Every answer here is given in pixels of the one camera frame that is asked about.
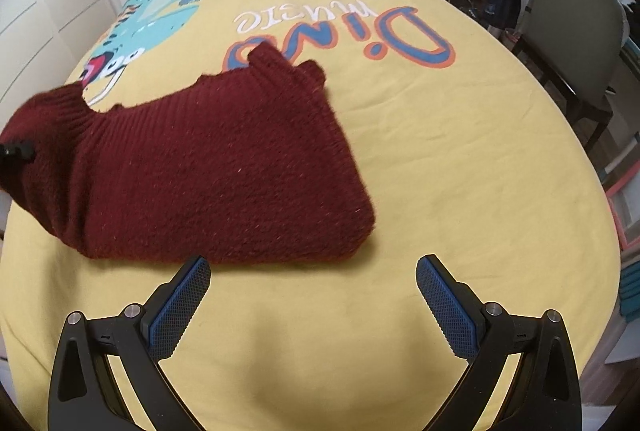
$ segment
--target chair backrest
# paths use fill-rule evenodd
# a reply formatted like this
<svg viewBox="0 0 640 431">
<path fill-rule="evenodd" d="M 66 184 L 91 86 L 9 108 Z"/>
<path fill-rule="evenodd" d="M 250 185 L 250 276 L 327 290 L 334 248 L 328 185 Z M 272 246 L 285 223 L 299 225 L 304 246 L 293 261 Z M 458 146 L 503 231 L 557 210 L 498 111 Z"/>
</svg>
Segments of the chair backrest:
<svg viewBox="0 0 640 431">
<path fill-rule="evenodd" d="M 534 0 L 527 40 L 582 100 L 597 106 L 623 39 L 618 0 Z"/>
</svg>

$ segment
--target blue gripper pad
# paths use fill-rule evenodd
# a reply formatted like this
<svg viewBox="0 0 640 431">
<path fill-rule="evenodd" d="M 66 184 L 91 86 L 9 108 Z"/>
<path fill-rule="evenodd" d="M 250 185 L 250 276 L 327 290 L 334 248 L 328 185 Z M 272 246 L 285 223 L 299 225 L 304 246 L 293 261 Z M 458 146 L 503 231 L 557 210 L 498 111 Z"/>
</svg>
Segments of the blue gripper pad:
<svg viewBox="0 0 640 431">
<path fill-rule="evenodd" d="M 471 361 L 484 337 L 480 300 L 434 255 L 418 260 L 415 279 L 455 356 Z"/>
<path fill-rule="evenodd" d="M 209 289 L 211 269 L 202 256 L 191 257 L 169 283 L 160 285 L 145 303 L 140 330 L 154 361 L 168 359 Z"/>
</svg>

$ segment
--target yellow blanket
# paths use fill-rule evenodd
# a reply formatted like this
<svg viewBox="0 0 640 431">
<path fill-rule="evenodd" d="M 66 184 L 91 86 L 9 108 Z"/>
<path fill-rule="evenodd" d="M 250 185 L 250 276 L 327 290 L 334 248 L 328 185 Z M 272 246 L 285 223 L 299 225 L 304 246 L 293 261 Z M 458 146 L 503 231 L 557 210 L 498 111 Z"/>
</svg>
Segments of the yellow blanket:
<svg viewBox="0 0 640 431">
<path fill-rule="evenodd" d="M 542 87 L 445 1 L 130 0 L 70 81 L 85 81 L 95 109 L 132 106 L 242 65 L 263 39 L 324 67 L 377 223 L 341 265 L 214 268 L 162 363 L 206 429 L 421 429 L 466 366 L 415 286 L 416 261 L 429 253 L 510 313 L 559 310 L 581 371 L 616 295 L 607 202 Z M 41 430 L 65 316 L 116 315 L 177 267 L 90 261 L 15 205 L 6 233 L 2 334 L 20 409 Z"/>
</svg>

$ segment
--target maroon knitted garment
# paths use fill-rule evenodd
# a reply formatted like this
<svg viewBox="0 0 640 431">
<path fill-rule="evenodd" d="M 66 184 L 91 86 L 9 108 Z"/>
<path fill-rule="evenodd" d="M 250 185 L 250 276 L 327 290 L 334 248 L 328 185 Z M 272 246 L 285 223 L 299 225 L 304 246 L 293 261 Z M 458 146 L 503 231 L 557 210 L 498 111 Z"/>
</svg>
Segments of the maroon knitted garment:
<svg viewBox="0 0 640 431">
<path fill-rule="evenodd" d="M 47 232 L 96 258 L 328 261 L 374 212 L 313 61 L 267 43 L 249 66 L 169 96 L 92 111 L 81 84 L 29 99 L 0 143 L 30 140 L 0 186 Z"/>
</svg>

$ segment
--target dinosaur mouth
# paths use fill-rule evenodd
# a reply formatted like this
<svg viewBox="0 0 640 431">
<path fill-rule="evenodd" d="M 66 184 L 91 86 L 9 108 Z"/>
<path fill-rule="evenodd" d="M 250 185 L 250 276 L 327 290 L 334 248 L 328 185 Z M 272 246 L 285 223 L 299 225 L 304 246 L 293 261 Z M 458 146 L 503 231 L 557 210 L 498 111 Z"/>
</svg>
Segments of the dinosaur mouth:
<svg viewBox="0 0 640 431">
<path fill-rule="evenodd" d="M 113 59 L 113 52 L 104 52 L 99 56 L 92 57 L 84 65 L 84 70 L 80 75 L 82 86 L 86 88 L 100 75 L 104 67 Z"/>
</svg>

